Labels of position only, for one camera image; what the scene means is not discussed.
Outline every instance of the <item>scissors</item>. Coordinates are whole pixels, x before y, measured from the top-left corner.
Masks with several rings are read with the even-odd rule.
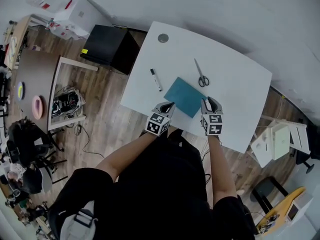
[[[210,84],[209,79],[205,75],[202,74],[201,69],[200,69],[199,64],[196,59],[194,59],[194,62],[195,62],[196,68],[198,69],[199,74],[200,74],[200,77],[199,77],[200,87],[208,86]]]

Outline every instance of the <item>blue paper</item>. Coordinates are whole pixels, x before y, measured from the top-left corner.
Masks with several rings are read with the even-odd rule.
[[[193,88],[180,77],[174,81],[164,95],[167,101],[174,102],[176,107],[193,118],[201,108],[201,99],[207,99],[200,91]]]

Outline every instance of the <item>marker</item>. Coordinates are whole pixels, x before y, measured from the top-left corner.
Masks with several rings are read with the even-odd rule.
[[[154,78],[154,81],[156,83],[156,86],[158,86],[158,88],[159,88],[159,92],[161,92],[162,88],[160,86],[160,82],[159,82],[159,79],[158,79],[158,77],[157,77],[157,75],[155,73],[155,70],[152,68],[152,69],[150,69],[150,71],[151,71],[151,74],[153,75],[153,78]]]

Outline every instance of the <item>black shirt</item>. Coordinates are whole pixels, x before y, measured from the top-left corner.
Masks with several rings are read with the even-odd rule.
[[[57,238],[65,218],[92,200],[98,218],[94,239],[127,235],[255,239],[252,217],[248,219],[240,199],[225,197],[210,208],[200,154],[187,142],[180,147],[158,138],[116,183],[102,170],[77,169],[49,210]]]

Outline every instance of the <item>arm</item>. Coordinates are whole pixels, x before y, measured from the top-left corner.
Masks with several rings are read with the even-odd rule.
[[[116,181],[120,173],[127,168],[155,139],[156,135],[145,133],[136,140],[124,145],[108,155],[96,168],[107,172],[113,182]]]
[[[217,137],[209,135],[213,204],[225,197],[237,197],[236,185]]]

